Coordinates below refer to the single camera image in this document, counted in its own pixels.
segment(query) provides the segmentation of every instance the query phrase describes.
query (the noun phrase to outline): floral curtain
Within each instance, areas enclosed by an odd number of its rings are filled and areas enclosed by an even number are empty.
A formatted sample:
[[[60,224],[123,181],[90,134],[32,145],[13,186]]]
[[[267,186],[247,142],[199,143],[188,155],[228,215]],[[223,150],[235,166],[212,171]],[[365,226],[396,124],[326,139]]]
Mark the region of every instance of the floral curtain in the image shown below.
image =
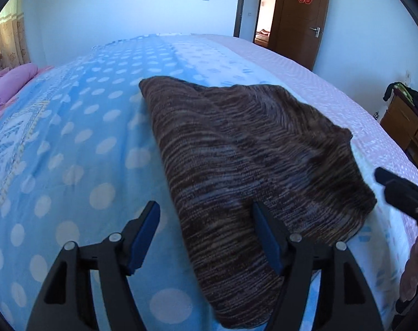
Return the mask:
[[[30,62],[19,0],[9,0],[0,13],[0,59],[2,68]]]

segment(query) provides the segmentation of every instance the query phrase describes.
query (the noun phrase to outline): door handle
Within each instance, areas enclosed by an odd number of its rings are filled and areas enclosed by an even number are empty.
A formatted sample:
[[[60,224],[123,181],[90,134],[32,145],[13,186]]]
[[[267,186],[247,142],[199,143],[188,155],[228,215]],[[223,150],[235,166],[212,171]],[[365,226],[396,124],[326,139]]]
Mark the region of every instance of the door handle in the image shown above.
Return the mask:
[[[319,33],[321,32],[321,28],[320,27],[317,27],[317,28],[310,27],[310,30],[316,31],[315,37],[316,38],[319,37]]]

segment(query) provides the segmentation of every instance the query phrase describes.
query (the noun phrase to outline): bed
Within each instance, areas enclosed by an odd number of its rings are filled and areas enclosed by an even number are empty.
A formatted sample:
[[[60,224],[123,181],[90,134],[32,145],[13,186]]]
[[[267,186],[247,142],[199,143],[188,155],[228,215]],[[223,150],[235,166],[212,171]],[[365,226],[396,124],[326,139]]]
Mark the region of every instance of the bed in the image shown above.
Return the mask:
[[[418,228],[385,203],[373,171],[382,166],[418,185],[418,170],[401,149],[345,94],[274,52],[226,36],[146,35],[95,47],[37,76],[3,111],[0,311],[14,329],[25,330],[64,243],[99,242],[155,200],[160,224],[142,269],[129,279],[147,329],[224,330],[188,260],[138,87],[155,75],[205,86],[281,85],[352,131],[353,154],[378,203],[349,247],[389,326]],[[302,331],[312,328],[319,282],[311,284]],[[100,329],[109,330],[97,273],[92,285]]]

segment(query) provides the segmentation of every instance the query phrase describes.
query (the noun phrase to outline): brown wooden door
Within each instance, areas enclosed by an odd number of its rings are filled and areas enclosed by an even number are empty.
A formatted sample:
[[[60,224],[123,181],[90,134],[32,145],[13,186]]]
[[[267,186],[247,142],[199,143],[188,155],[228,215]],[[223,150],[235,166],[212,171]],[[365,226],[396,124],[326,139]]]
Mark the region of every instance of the brown wooden door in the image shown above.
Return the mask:
[[[312,70],[328,7],[329,0],[277,0],[269,49]]]

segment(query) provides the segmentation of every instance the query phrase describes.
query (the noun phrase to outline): folded clothing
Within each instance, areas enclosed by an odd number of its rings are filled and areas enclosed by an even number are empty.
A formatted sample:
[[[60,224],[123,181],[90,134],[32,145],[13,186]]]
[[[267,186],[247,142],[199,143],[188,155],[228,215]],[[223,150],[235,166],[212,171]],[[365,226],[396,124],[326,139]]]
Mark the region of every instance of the folded clothing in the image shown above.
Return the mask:
[[[224,327],[265,323],[283,278],[254,231],[253,201],[291,232],[348,240],[376,204],[352,134],[280,86],[140,82],[202,292]]]
[[[36,76],[37,65],[27,63],[0,76],[0,107],[17,94],[23,86]]]

